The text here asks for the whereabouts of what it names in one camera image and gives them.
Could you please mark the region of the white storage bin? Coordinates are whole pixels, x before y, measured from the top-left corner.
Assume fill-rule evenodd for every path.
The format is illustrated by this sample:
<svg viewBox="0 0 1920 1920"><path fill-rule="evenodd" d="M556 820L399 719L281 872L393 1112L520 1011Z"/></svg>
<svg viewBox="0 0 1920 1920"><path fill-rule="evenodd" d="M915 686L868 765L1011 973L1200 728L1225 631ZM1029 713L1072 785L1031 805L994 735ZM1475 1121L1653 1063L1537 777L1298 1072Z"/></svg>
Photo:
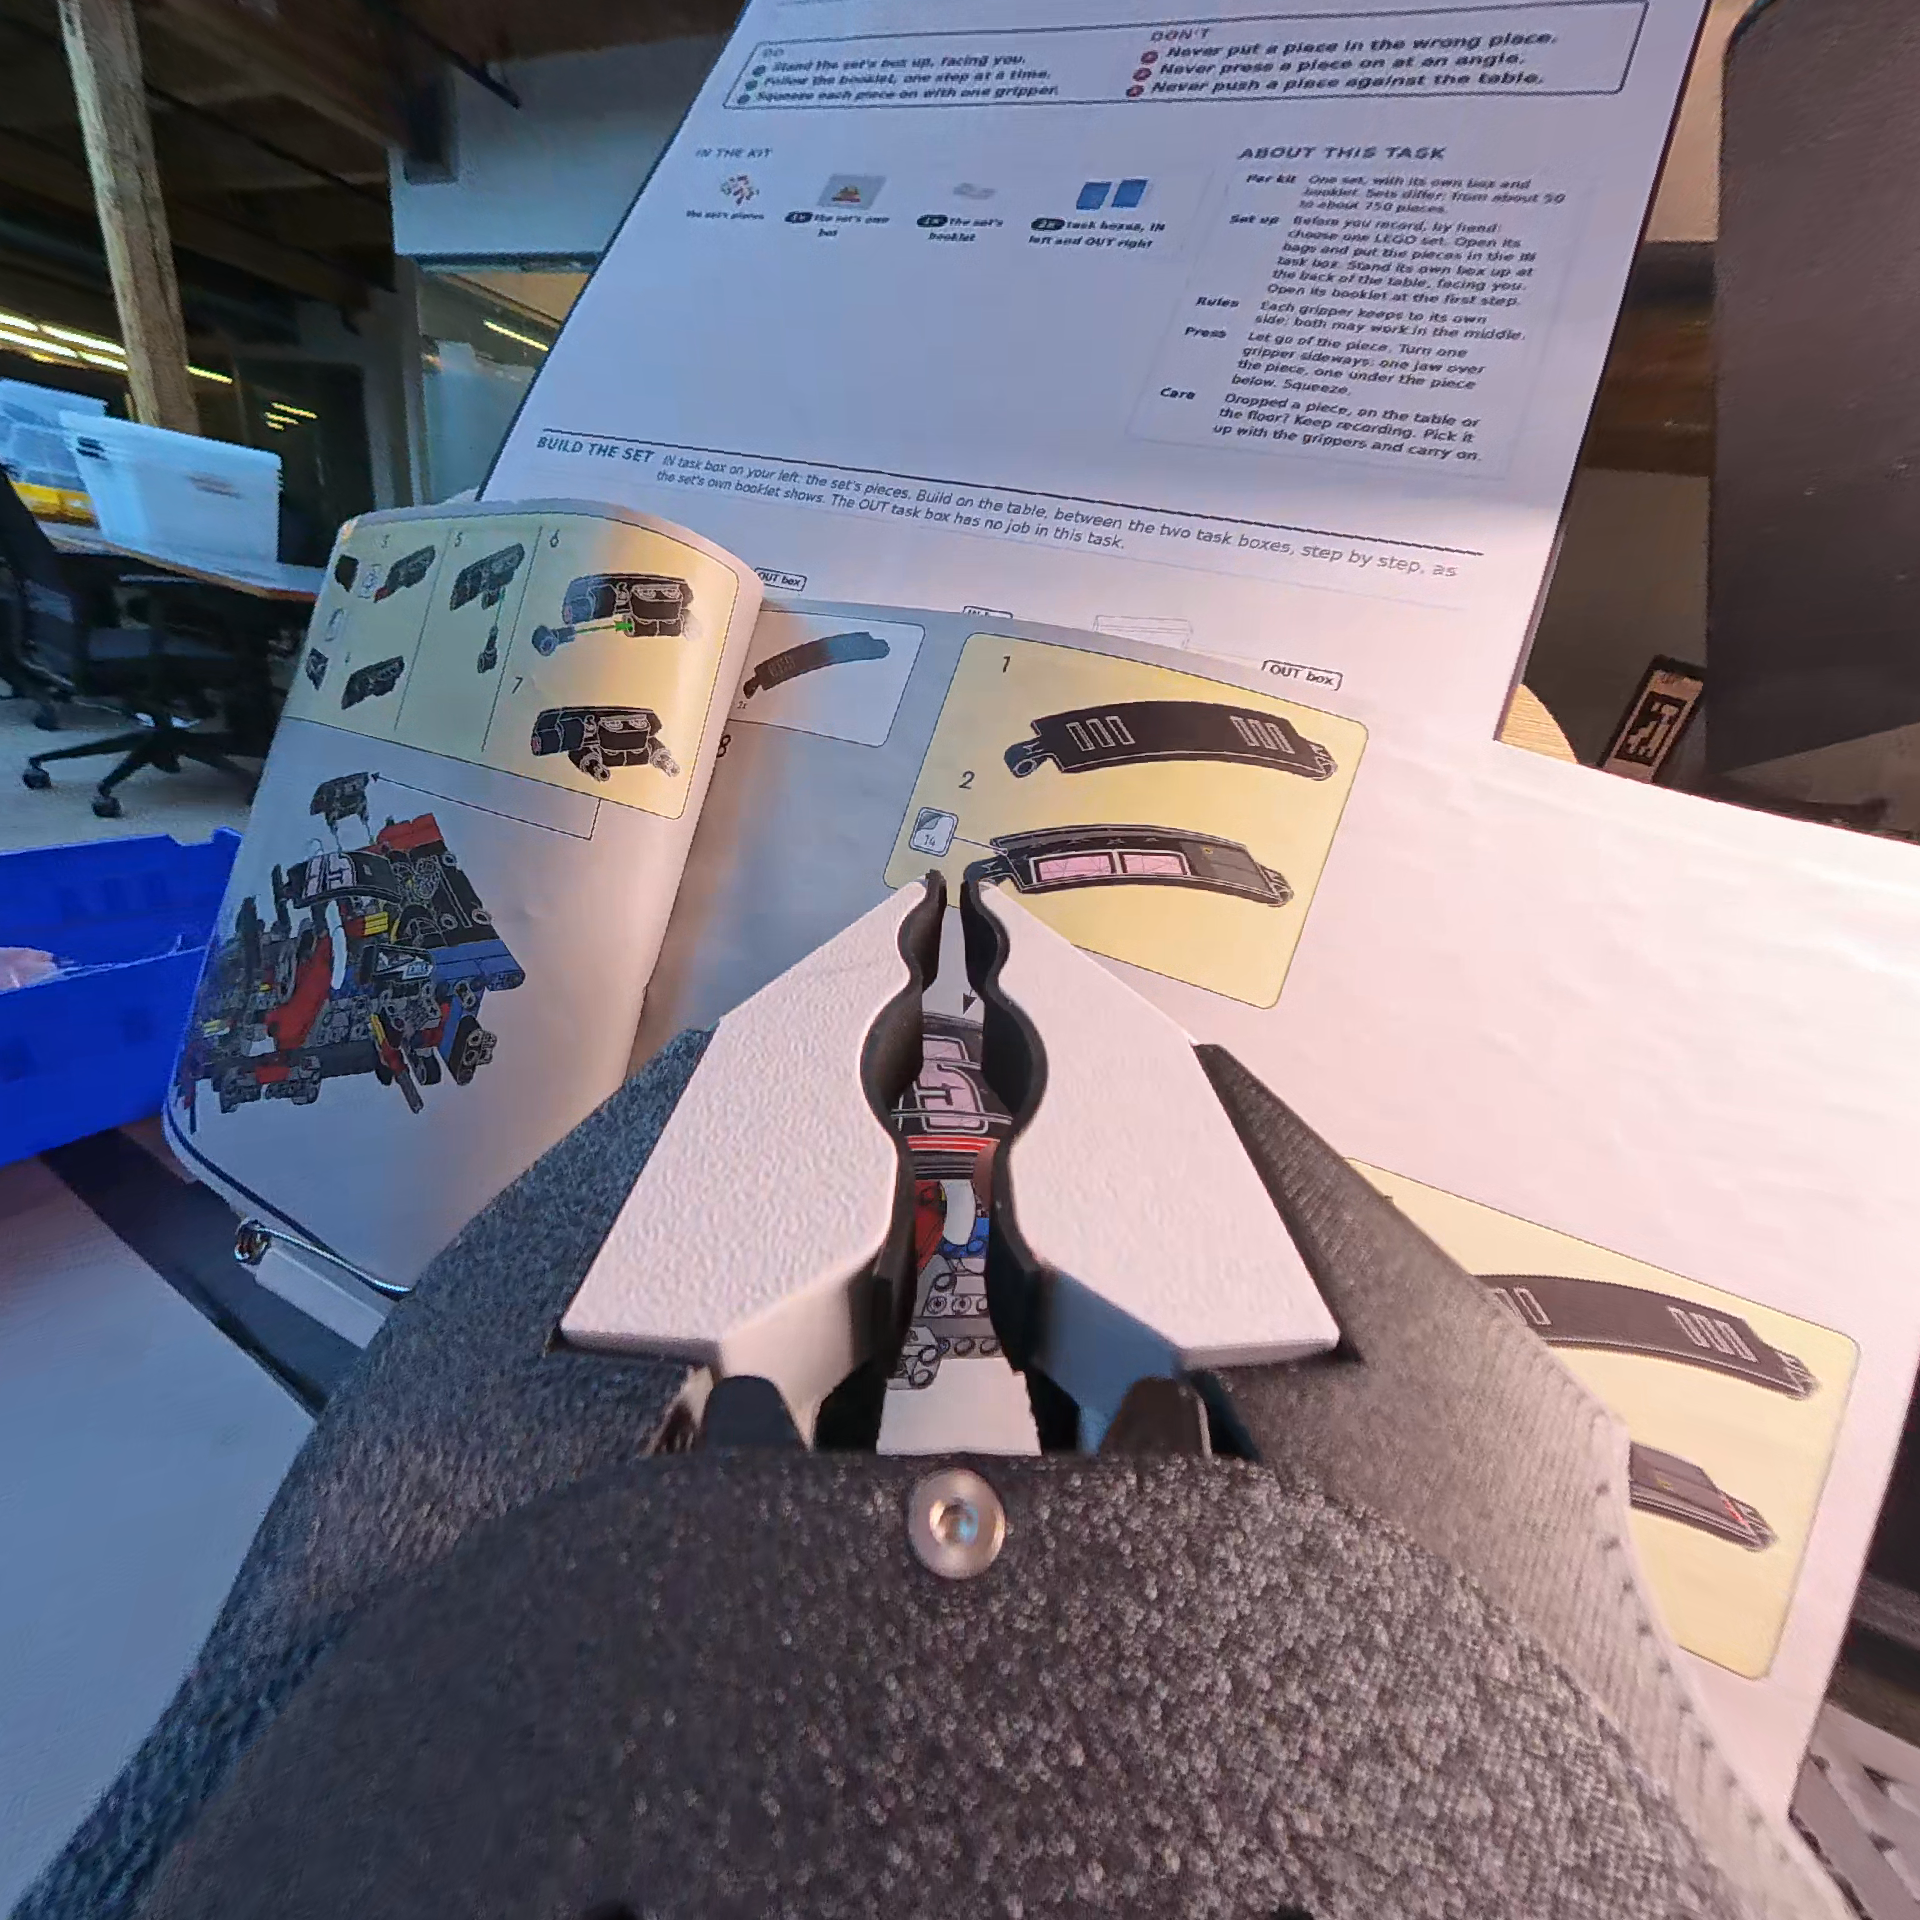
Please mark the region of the white storage bin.
<svg viewBox="0 0 1920 1920"><path fill-rule="evenodd" d="M107 417L107 403L89 395L0 378L1 464L20 502L42 520L94 525L86 478L63 417Z"/></svg>
<svg viewBox="0 0 1920 1920"><path fill-rule="evenodd" d="M102 538L143 552L279 561L273 450L61 411Z"/></svg>

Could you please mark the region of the black framed marker sign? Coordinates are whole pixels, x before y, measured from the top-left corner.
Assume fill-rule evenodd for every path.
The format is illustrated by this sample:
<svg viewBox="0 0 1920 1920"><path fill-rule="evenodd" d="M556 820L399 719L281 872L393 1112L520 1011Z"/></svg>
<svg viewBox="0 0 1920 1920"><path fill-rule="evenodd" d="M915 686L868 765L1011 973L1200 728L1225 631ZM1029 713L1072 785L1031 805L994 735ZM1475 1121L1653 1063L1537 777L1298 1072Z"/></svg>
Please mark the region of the black framed marker sign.
<svg viewBox="0 0 1920 1920"><path fill-rule="evenodd" d="M1704 693L1704 668L1661 655L1647 661L1633 696L1606 737L1596 768L1620 778L1656 784L1688 735Z"/></svg>

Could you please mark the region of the wooden post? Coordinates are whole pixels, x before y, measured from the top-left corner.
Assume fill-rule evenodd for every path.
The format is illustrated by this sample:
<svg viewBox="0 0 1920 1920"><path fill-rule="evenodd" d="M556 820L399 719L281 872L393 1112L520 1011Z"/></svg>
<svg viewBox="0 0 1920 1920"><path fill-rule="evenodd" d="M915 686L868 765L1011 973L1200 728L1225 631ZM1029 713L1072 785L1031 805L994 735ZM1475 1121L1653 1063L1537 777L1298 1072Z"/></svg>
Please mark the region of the wooden post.
<svg viewBox="0 0 1920 1920"><path fill-rule="evenodd" d="M200 414L135 12L130 3L61 3L57 9L135 418L192 438Z"/></svg>

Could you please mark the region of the black office chair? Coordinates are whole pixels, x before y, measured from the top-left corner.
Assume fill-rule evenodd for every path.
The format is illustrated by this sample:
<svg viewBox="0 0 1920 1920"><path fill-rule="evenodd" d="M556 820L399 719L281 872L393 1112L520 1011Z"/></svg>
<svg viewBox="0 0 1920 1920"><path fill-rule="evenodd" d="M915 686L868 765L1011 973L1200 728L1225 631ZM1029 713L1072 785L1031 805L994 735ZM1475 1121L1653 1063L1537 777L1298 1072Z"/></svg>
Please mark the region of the black office chair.
<svg viewBox="0 0 1920 1920"><path fill-rule="evenodd" d="M92 626L72 598L89 634L84 658L65 672L79 697L109 703L135 729L29 755L20 784L48 789L52 763L116 754L92 792L100 819L120 814L116 791L149 768L173 773L198 763L252 789L238 763L270 754L279 707L247 617L218 589L192 582L138 575L122 585L137 604L133 626Z"/></svg>
<svg viewBox="0 0 1920 1920"><path fill-rule="evenodd" d="M65 668L84 658L89 627L75 610L61 555L1 472L1 681L11 700L35 700L35 725L57 728L77 697Z"/></svg>

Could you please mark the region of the dark grey panel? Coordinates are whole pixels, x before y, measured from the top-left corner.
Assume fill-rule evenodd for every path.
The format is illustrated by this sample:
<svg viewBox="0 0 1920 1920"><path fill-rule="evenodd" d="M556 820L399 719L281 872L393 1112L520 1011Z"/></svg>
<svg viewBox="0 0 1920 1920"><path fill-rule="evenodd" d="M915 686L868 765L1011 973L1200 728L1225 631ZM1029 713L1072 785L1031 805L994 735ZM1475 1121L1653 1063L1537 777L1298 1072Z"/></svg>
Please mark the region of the dark grey panel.
<svg viewBox="0 0 1920 1920"><path fill-rule="evenodd" d="M1706 758L1775 808L1916 819L1917 5L1726 45Z"/></svg>

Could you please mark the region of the blue plastic bin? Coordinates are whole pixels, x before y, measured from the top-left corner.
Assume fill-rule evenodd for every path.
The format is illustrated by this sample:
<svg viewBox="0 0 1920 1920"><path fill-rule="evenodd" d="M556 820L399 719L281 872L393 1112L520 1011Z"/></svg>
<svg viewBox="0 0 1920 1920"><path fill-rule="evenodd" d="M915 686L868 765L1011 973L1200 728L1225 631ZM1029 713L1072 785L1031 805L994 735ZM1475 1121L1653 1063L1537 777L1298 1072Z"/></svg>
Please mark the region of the blue plastic bin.
<svg viewBox="0 0 1920 1920"><path fill-rule="evenodd" d="M238 848L166 835L1 853L1 943L61 972L1 995L1 1162L157 1112Z"/></svg>

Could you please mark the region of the white metal book stand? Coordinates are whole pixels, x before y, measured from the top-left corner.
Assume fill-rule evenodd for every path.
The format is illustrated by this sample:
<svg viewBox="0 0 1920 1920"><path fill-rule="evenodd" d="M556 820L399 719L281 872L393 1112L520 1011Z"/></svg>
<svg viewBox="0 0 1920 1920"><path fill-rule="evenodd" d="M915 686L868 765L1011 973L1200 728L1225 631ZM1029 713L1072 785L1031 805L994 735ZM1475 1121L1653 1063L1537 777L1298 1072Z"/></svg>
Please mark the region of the white metal book stand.
<svg viewBox="0 0 1920 1920"><path fill-rule="evenodd" d="M308 1237L265 1219L236 1222L234 1259L259 1285L358 1348L378 1335L394 1305L408 1294L407 1285L366 1276Z"/></svg>

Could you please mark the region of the lego instruction booklet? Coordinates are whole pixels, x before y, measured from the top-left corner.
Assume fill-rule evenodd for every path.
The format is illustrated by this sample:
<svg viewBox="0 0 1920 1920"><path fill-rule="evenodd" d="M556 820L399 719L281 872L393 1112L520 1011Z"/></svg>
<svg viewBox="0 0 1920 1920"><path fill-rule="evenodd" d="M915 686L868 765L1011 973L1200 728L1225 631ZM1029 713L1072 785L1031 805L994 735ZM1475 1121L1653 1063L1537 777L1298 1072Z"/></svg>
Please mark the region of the lego instruction booklet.
<svg viewBox="0 0 1920 1920"><path fill-rule="evenodd" d="M1007 891L1347 1154L1626 1427L1631 1532L1782 1803L1916 1369L1916 856L1369 729L1139 641L761 607L546 502L341 529L166 1129L408 1285L621 1084L930 873ZM1019 1448L957 915L899 1109L885 1445Z"/></svg>

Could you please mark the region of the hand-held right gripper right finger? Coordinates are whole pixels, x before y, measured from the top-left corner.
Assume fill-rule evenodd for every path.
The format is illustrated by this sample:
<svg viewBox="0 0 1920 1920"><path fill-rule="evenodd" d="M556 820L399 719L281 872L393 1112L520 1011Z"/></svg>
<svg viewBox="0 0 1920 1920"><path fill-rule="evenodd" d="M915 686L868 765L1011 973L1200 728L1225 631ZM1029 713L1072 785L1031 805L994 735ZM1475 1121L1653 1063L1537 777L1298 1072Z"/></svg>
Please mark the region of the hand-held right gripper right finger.
<svg viewBox="0 0 1920 1920"><path fill-rule="evenodd" d="M963 896L994 1154L988 1308L1044 1448L1092 1448L1139 1378L1339 1342L1196 1045L994 886Z"/></svg>

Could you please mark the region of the printed task instruction sheet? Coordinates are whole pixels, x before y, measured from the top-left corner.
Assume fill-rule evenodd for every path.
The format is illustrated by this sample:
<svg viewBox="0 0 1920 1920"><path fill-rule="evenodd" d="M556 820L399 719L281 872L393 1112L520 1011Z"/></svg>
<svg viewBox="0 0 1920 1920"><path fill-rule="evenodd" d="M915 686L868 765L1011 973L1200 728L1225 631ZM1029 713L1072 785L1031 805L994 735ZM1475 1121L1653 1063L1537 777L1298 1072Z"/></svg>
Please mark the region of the printed task instruction sheet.
<svg viewBox="0 0 1920 1920"><path fill-rule="evenodd" d="M1704 5L749 5L484 486L1494 733Z"/></svg>

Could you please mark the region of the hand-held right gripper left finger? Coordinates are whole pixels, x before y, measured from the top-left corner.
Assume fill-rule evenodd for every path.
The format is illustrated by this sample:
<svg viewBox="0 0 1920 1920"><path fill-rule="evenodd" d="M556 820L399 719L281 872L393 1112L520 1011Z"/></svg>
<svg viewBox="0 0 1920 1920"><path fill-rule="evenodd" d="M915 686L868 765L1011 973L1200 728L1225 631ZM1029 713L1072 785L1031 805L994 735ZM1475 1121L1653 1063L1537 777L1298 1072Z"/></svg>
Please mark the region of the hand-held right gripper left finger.
<svg viewBox="0 0 1920 1920"><path fill-rule="evenodd" d="M814 1438L875 1393L914 1296L914 1170L893 1119L922 1069L945 882L903 886L713 1030L560 1320L564 1343L760 1377Z"/></svg>

